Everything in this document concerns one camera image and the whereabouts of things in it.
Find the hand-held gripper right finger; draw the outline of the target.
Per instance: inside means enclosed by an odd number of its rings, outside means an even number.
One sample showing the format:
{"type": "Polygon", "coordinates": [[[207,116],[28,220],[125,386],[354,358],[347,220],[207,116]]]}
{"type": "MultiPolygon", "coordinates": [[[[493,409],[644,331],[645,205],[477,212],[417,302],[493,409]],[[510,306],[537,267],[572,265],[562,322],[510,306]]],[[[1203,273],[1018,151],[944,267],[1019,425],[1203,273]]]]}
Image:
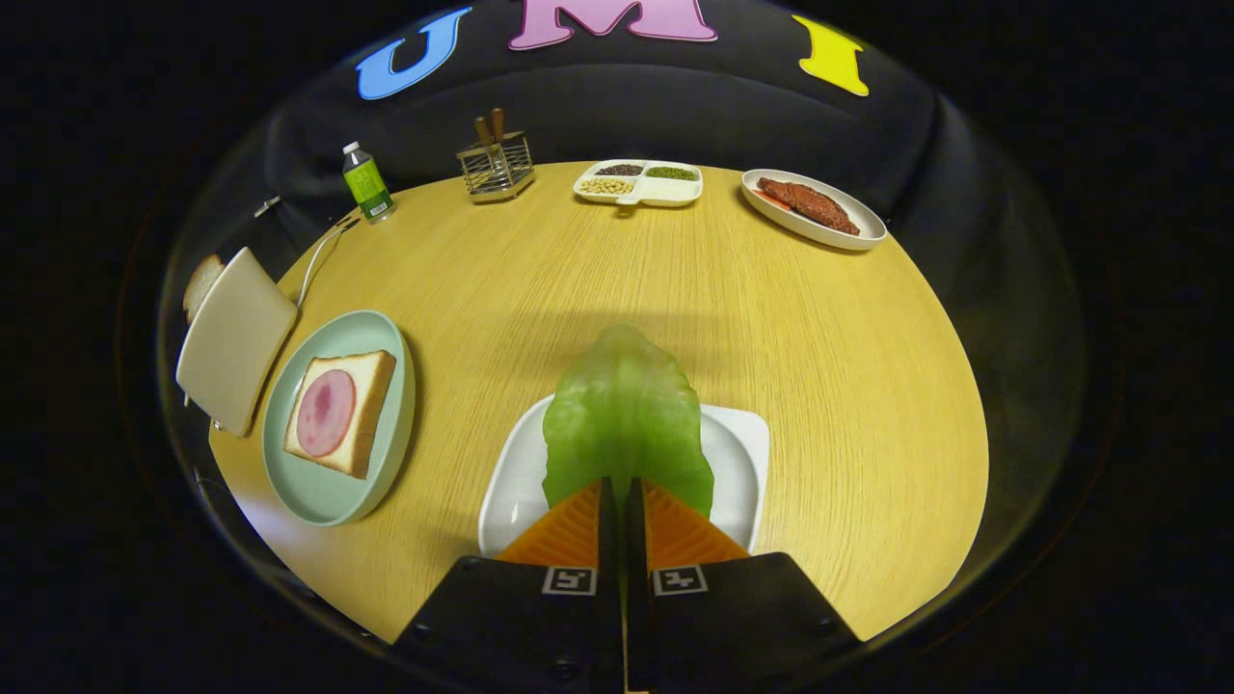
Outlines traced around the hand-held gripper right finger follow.
{"type": "Polygon", "coordinates": [[[750,553],[652,480],[631,482],[627,545],[636,692],[798,692],[798,672],[859,647],[787,553],[750,553]]]}

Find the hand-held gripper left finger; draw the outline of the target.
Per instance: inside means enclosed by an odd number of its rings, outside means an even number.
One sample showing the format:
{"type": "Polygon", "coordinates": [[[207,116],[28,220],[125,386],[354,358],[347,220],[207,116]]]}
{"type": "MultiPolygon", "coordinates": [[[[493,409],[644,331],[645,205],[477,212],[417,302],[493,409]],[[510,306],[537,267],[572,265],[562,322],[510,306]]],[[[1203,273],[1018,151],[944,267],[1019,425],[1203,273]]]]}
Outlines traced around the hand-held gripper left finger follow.
{"type": "Polygon", "coordinates": [[[608,479],[494,557],[459,558],[392,650],[453,693],[622,693],[618,533],[608,479]]]}

